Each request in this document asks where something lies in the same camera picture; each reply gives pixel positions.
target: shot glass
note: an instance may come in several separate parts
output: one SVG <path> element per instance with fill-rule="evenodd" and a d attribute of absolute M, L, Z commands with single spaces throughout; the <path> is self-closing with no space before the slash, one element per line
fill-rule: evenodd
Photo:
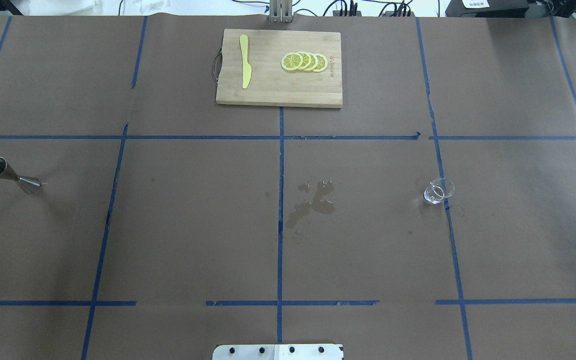
<path fill-rule="evenodd" d="M 455 184 L 445 177 L 437 177 L 432 180 L 423 192 L 423 200 L 426 203 L 436 205 L 453 196 Z"/>

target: sticker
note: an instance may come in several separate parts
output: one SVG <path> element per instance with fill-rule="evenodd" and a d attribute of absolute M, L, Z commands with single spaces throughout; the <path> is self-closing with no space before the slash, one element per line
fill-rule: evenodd
<path fill-rule="evenodd" d="M 466 9 L 482 9 L 489 8 L 488 0 L 461 0 Z"/>

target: cutting board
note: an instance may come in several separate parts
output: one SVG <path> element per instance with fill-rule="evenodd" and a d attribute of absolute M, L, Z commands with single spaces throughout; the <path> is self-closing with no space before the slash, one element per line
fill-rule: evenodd
<path fill-rule="evenodd" d="M 242 88 L 240 35 L 248 36 L 250 84 Z M 322 72 L 286 71 L 284 55 L 320 53 L 328 59 Z M 217 104 L 340 108 L 343 102 L 339 32 L 242 30 L 223 31 L 222 66 Z"/>

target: yellow knife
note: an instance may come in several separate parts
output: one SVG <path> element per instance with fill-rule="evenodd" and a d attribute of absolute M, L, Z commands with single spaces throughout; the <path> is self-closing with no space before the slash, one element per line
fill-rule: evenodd
<path fill-rule="evenodd" d="M 243 64 L 241 88 L 246 89 L 250 83 L 250 76 L 252 76 L 252 66 L 248 62 L 248 35 L 239 37 L 239 45 L 241 46 L 241 63 Z"/>

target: jigger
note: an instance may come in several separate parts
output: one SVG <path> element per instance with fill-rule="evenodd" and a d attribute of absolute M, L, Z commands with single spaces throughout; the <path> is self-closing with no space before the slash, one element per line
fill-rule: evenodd
<path fill-rule="evenodd" d="M 3 157 L 0 157 L 0 179 L 13 180 L 26 195 L 36 192 L 42 186 L 36 177 L 19 176 Z"/>

